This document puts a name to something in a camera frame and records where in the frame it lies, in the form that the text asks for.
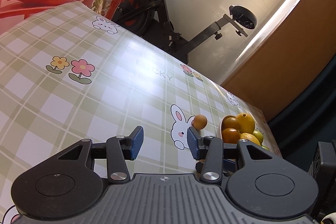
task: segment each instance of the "green apple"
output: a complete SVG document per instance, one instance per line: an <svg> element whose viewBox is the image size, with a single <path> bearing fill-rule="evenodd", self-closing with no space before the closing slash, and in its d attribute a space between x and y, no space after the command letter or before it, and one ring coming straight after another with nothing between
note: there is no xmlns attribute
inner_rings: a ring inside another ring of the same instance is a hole
<svg viewBox="0 0 336 224"><path fill-rule="evenodd" d="M264 136L260 131L258 130L253 131L252 135L258 139L258 141L260 142L260 145L263 143Z"/></svg>

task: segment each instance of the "crosshair logo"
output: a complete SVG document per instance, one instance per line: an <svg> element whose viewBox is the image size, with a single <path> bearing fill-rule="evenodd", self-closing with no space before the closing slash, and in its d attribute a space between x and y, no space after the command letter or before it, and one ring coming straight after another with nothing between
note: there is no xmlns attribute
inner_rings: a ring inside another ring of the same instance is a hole
<svg viewBox="0 0 336 224"><path fill-rule="evenodd" d="M167 181L167 180L169 180L169 178L168 177L160 177L160 180Z"/></svg>

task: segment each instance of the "triangular cutout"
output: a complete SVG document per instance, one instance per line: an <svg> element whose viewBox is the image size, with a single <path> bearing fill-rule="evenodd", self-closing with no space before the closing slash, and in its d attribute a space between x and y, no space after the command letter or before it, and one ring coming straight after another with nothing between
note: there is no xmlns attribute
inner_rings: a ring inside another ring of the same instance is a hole
<svg viewBox="0 0 336 224"><path fill-rule="evenodd" d="M252 160L271 160L272 157L256 148L253 145L247 145L247 150Z"/></svg>
<svg viewBox="0 0 336 224"><path fill-rule="evenodd" d="M83 145L77 145L70 151L66 152L62 156L60 156L58 159L59 160L78 160L79 155L82 151Z"/></svg>

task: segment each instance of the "table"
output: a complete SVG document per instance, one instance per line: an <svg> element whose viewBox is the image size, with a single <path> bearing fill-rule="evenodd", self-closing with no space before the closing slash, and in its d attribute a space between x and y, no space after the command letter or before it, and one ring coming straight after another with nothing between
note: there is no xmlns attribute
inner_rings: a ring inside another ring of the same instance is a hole
<svg viewBox="0 0 336 224"><path fill-rule="evenodd" d="M263 144L280 155L262 112L80 2L22 21L0 39L0 220L16 213L15 178L83 138L105 142L140 125L133 173L190 173L194 115L216 135L221 119L250 113ZM106 177L106 160L95 172Z"/></svg>

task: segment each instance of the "wooden panel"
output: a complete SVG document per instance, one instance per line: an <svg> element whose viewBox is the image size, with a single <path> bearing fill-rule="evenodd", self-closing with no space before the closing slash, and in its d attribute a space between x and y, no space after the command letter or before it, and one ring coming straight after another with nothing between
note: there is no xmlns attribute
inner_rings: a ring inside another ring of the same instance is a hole
<svg viewBox="0 0 336 224"><path fill-rule="evenodd" d="M270 120L336 53L336 0L301 0L263 46L222 87Z"/></svg>

